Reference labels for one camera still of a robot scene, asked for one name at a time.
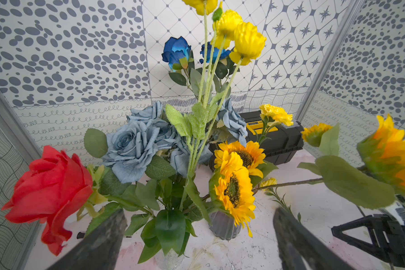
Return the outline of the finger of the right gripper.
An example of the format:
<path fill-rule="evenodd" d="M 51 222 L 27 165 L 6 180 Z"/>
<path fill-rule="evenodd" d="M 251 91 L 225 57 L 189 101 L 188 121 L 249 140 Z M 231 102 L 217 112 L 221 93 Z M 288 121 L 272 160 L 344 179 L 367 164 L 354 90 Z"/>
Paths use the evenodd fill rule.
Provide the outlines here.
<path fill-rule="evenodd" d="M 387 215 L 374 214 L 334 226 L 334 237 L 364 252 L 387 252 L 389 244 L 385 235 L 388 229 Z"/>
<path fill-rule="evenodd" d="M 383 261 L 405 268 L 405 224 L 400 225 L 394 220 L 387 221 L 384 236 L 387 244 Z"/>

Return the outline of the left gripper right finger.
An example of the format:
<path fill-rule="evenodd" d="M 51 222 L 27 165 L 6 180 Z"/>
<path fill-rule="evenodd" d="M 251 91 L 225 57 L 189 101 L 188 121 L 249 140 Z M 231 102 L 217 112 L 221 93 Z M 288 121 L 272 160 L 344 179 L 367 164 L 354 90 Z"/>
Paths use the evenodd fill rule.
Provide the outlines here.
<path fill-rule="evenodd" d="M 284 270 L 352 269 L 285 209 L 276 209 L 273 225 Z"/>

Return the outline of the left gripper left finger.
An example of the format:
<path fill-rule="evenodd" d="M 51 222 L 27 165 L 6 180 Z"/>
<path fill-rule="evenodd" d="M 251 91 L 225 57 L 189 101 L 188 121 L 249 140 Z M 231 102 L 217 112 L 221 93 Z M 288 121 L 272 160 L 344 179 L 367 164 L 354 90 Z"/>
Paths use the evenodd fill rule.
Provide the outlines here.
<path fill-rule="evenodd" d="M 49 269 L 113 270 L 126 226 L 124 211 L 119 209 Z"/>

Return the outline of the yellow carnation flower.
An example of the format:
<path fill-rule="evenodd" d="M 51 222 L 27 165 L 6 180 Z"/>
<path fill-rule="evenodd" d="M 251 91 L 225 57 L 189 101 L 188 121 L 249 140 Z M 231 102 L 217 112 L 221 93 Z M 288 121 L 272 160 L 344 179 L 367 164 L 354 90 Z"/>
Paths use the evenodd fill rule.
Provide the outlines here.
<path fill-rule="evenodd" d="M 277 179 L 275 178 L 269 178 L 268 180 L 262 181 L 259 186 L 262 187 L 262 191 L 264 191 L 264 194 L 267 196 L 273 197 L 273 201 L 278 203 L 278 205 L 286 210 L 288 213 L 291 215 L 294 215 L 292 210 L 291 210 L 291 205 L 287 205 L 285 201 L 285 195 L 280 196 L 277 192 L 277 187 L 273 187 L 274 185 L 277 184 Z"/>

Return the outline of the yellow sunflower with bud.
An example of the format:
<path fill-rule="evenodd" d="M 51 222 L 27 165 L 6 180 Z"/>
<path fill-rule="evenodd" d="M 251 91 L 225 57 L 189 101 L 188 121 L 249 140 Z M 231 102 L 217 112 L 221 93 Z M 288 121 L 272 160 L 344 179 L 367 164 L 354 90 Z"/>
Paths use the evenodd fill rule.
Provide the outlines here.
<path fill-rule="evenodd" d="M 319 176 L 306 183 L 324 183 L 332 192 L 367 209 L 388 207 L 397 195 L 405 196 L 405 132 L 395 127 L 391 116 L 376 118 L 378 129 L 357 144 L 361 167 L 340 157 L 338 125 L 305 129 L 304 141 L 322 154 L 314 163 L 298 165 Z"/>

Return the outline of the large yellow sunflower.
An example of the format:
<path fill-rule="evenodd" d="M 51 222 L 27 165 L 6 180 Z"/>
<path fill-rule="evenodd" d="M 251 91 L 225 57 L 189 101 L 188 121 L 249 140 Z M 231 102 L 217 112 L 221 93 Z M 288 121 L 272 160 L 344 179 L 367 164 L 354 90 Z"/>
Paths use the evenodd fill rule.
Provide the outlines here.
<path fill-rule="evenodd" d="M 236 226 L 246 227 L 255 218 L 255 197 L 249 170 L 238 153 L 215 151 L 215 171 L 209 180 L 209 194 L 214 206 L 234 219 Z"/>

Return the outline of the clear glass vase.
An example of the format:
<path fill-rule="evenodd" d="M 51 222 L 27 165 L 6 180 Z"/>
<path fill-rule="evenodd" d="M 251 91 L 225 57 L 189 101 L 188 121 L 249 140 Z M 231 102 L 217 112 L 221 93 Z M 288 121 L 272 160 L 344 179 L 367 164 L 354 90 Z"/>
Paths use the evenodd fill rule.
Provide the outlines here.
<path fill-rule="evenodd" d="M 184 258 L 184 255 L 178 255 L 173 249 L 167 255 L 160 251 L 154 256 L 155 264 L 161 270 L 177 270 Z"/>

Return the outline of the red rose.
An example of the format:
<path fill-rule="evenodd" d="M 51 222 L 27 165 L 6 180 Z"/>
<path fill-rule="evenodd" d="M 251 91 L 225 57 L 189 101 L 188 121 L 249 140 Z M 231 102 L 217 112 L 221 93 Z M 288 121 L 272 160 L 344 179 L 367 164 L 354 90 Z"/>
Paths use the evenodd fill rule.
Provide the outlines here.
<path fill-rule="evenodd" d="M 64 223 L 87 202 L 92 186 L 92 177 L 77 155 L 45 146 L 42 157 L 29 164 L 2 209 L 9 211 L 5 218 L 12 223 L 45 223 L 41 241 L 58 256 L 72 236 Z"/>

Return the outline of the black toolbox yellow latch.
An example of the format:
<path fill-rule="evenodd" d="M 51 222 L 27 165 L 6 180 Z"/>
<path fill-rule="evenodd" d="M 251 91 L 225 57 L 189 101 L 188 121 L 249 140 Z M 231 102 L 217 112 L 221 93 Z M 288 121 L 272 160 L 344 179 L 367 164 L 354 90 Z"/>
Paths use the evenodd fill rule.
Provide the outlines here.
<path fill-rule="evenodd" d="M 238 114 L 234 108 L 227 104 L 221 108 L 216 117 L 216 126 L 213 129 L 213 142 L 209 149 L 213 152 L 219 150 L 219 144 L 238 141 L 243 146 L 249 141 L 258 142 L 257 136 L 262 131 L 260 111 Z M 267 139 L 260 145 L 264 150 L 264 164 L 274 165 L 289 162 L 297 150 L 303 148 L 302 132 L 304 128 L 297 121 L 287 127 L 283 124 L 276 126 L 267 134 Z M 214 170 L 215 155 L 212 158 L 211 169 Z"/>

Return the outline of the small yellow sunflower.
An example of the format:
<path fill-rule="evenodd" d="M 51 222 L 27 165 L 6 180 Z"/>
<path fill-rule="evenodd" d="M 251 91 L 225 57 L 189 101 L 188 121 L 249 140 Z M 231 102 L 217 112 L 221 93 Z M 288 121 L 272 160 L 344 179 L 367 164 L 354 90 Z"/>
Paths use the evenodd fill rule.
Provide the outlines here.
<path fill-rule="evenodd" d="M 238 141 L 221 143 L 218 145 L 219 150 L 214 151 L 215 160 L 214 168 L 220 168 L 223 162 L 227 159 L 226 153 L 236 153 L 243 161 L 243 166 L 248 169 L 251 176 L 263 178 L 263 172 L 258 169 L 261 164 L 264 164 L 266 158 L 264 150 L 260 148 L 259 143 L 249 141 L 246 146 L 243 146 Z"/>

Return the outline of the dusty blue rose bunch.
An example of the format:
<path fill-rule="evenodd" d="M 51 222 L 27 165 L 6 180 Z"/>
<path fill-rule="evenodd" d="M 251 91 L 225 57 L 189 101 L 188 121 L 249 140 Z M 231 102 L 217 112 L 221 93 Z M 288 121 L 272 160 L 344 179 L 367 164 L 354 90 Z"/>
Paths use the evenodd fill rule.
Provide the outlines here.
<path fill-rule="evenodd" d="M 195 175 L 196 166 L 211 157 L 209 144 L 225 139 L 216 134 L 217 124 L 226 128 L 226 137 L 246 144 L 245 120 L 230 99 L 214 98 L 197 102 L 189 113 L 157 102 L 142 110 L 133 109 L 125 125 L 106 136 L 108 150 L 103 164 L 112 169 L 121 183 L 134 183 L 146 174 L 160 151 L 171 151 L 172 168 L 185 178 Z"/>

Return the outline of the yellow carnation near toolbox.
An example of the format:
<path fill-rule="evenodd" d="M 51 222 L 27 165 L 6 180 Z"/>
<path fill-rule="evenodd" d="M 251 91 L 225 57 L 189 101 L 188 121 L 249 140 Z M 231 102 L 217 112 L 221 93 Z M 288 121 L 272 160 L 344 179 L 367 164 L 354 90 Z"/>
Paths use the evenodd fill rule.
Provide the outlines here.
<path fill-rule="evenodd" d="M 288 114 L 285 109 L 281 107 L 264 104 L 261 105 L 259 109 L 261 111 L 260 117 L 263 124 L 261 134 L 257 136 L 260 145 L 267 139 L 267 134 L 276 126 L 283 124 L 290 127 L 294 124 L 293 116 Z"/>

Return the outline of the dark blue rose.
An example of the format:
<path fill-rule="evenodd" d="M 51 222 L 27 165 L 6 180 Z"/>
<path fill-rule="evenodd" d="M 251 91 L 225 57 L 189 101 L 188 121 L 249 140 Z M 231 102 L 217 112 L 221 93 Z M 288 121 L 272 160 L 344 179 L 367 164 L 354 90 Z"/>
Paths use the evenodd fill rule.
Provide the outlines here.
<path fill-rule="evenodd" d="M 224 79 L 225 77 L 229 77 L 232 75 L 234 72 L 235 64 L 232 62 L 230 59 L 229 55 L 232 52 L 231 50 L 219 50 L 218 48 L 211 48 L 210 42 L 208 42 L 208 50 L 207 50 L 207 57 L 205 60 L 201 58 L 199 60 L 200 64 L 203 65 L 204 63 L 207 63 L 207 67 L 209 66 L 209 63 L 211 61 L 212 66 L 211 69 L 214 68 L 214 64 L 217 58 L 219 58 L 218 65 L 215 70 L 215 75 L 218 79 Z"/>
<path fill-rule="evenodd" d="M 195 68 L 191 46 L 183 38 L 170 37 L 164 45 L 162 60 L 170 68 L 169 76 L 173 82 L 187 86 L 189 85 L 191 69 Z"/>

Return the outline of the yellow poppy spray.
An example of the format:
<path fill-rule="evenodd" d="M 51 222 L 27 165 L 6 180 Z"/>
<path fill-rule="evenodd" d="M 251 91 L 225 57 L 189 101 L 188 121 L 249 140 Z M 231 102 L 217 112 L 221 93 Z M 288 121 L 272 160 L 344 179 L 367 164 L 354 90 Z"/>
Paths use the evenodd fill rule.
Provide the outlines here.
<path fill-rule="evenodd" d="M 190 177 L 197 164 L 210 156 L 208 145 L 218 122 L 223 123 L 230 137 L 246 143 L 248 132 L 244 120 L 234 115 L 230 94 L 241 67 L 260 57 L 266 38 L 236 11 L 225 10 L 220 1 L 184 4 L 204 19 L 201 67 L 195 67 L 193 51 L 184 38 L 170 38 L 162 58 L 169 64 L 170 78 L 187 86 L 197 99 L 189 113 L 181 113 L 172 105 L 164 109 L 180 137 L 170 156 L 171 165 L 181 176 Z"/>

